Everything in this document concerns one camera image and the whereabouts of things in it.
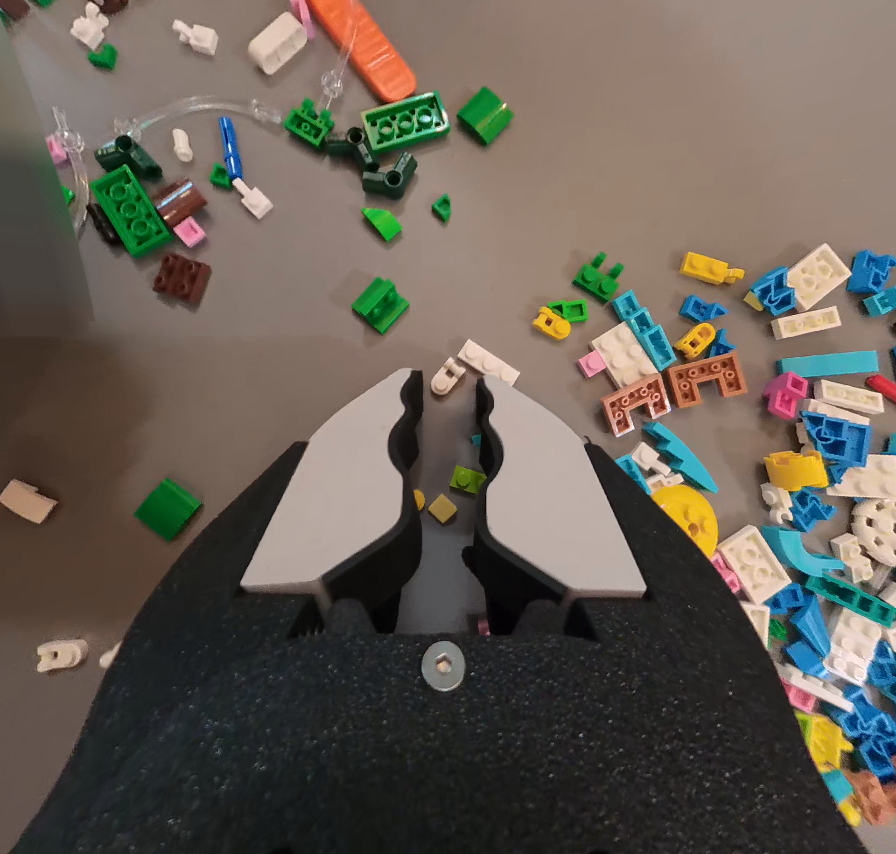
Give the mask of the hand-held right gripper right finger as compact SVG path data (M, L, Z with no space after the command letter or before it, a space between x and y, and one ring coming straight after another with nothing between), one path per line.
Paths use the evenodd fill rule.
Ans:
M642 600L646 582L586 443L497 376L476 383L479 463L465 566L486 598L489 631L509 635L534 602L561 615L590 600Z

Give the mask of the pile of colourful lego pieces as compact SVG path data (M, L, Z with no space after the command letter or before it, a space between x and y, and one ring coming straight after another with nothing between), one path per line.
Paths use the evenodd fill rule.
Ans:
M771 368L753 386L770 432L746 510L725 528L709 445L670 420L747 392L733 307L689 294L672 341L621 266L600 253L574 285L616 318L578 360L606 377L599 417L634 448L619 463L711 561L770 649L812 759L853 825L894 826L894 372L870 342L848 345L847 310L894 319L894 257L829 245L753 281Z

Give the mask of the green curved lego slope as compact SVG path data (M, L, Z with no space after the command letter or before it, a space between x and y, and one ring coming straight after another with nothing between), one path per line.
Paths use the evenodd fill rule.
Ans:
M165 542L173 542L202 508L200 499L166 477L140 503L133 517Z
M514 119L514 111L489 87L481 87L457 111L457 121L481 146L490 146Z

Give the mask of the long white lego plate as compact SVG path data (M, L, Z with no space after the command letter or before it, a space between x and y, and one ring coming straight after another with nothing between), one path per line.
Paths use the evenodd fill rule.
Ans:
M459 350L457 359L481 375L495 376L510 386L514 386L520 377L519 370L470 339Z

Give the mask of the cream curved lego piece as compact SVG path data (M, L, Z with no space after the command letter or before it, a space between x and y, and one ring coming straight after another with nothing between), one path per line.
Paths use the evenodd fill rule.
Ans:
M43 524L58 502L41 494L34 485L11 479L1 492L1 504L32 524Z

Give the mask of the white lego bar holder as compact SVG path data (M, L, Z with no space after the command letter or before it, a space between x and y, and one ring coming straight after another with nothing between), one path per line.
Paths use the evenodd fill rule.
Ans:
M261 221L273 210L272 201L260 188L250 188L240 177L232 178L231 185L239 193L243 207L257 220Z
M214 56L218 48L218 33L203 25L188 25L182 20L172 21L172 30L179 42L188 45L196 54Z
M84 7L84 14L73 20L70 34L90 51L95 52L105 38L108 25L109 18L102 13L100 6L88 1Z

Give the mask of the dark green lego connector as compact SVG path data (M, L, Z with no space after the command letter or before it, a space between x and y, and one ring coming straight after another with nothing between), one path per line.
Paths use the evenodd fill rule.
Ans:
M392 167L376 172L364 171L362 188L369 194L400 200L409 188L417 168L418 161L415 155L408 151L402 152Z
M158 181L163 177L162 167L128 134L119 134L93 152L98 165L106 173L128 167L140 180Z
M324 147L329 156L350 158L363 173L379 172L379 161L371 151L364 130L358 126L330 132Z

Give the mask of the reddish brown lego cylinder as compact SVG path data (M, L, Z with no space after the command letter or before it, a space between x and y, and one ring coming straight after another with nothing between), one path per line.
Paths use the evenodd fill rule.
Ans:
M208 201L188 178L176 180L151 195L153 208L169 230L205 209Z

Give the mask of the green lego brick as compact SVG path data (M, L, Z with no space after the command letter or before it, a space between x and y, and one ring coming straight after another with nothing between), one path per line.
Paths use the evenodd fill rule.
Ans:
M172 233L129 166L120 166L89 183L94 199L134 258L168 244Z

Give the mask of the blue lego rod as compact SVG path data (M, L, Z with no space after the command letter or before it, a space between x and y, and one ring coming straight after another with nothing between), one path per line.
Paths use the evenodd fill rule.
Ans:
M230 116L218 118L218 126L222 141L224 165L231 181L243 177L242 156L239 148L238 134L234 121Z

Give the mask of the green studded lego piece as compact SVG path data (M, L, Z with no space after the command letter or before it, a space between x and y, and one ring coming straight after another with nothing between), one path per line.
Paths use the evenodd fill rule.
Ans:
M314 150L320 152L325 145L330 132L334 128L334 121L329 109L315 108L313 99L306 97L301 105L292 108L282 121L283 129L292 137L308 144Z

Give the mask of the green lego plate with holes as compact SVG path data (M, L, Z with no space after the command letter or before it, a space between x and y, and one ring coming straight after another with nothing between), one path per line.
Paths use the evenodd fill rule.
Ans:
M448 134L449 115L437 91L369 108L360 113L361 126L374 155L409 150Z

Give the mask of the orange lego brick separator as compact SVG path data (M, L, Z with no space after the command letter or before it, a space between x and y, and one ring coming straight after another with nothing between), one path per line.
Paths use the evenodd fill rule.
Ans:
M322 77L320 107L329 108L342 95L349 67L382 103L395 103L417 92L414 72L361 0L305 1L339 49L335 66Z

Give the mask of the clear flexible tube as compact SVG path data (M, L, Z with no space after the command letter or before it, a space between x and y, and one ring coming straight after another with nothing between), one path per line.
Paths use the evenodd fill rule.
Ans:
M91 202L90 180L84 159L85 143L81 134L70 128L61 108L54 105L52 114L56 123L54 135L61 144L73 172L74 200L69 205L69 213L73 223L73 233L79 239L87 221L87 207Z
M156 124L200 112L212 112L220 116L237 113L262 124L281 125L284 120L284 115L279 109L256 98L240 102L220 97L193 96L179 99L134 118L116 119L113 121L113 130L118 135L129 135L134 141L139 142L143 133Z
M321 97L317 109L329 109L333 102L342 96L343 77L350 62L354 42L357 36L357 9L359 0L349 0L349 9L344 28L344 37L340 46L340 54L333 69L326 71L321 78Z

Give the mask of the green lego bracket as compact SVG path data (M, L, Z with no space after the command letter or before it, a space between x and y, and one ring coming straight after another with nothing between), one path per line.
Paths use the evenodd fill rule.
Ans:
M409 300L391 279L376 277L351 304L355 314L378 334L385 335L409 310Z

